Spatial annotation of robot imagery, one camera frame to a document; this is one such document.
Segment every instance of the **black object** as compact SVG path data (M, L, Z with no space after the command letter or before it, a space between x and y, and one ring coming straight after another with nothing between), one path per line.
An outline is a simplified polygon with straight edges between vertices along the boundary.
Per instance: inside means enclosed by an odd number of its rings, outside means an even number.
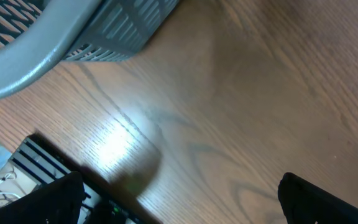
M1 208L1 224L144 223L38 135L27 137L10 161L38 190Z
M358 208L292 173L281 180L278 199L288 224L358 223Z
M72 172L0 208L0 223L75 224L84 198L81 174Z

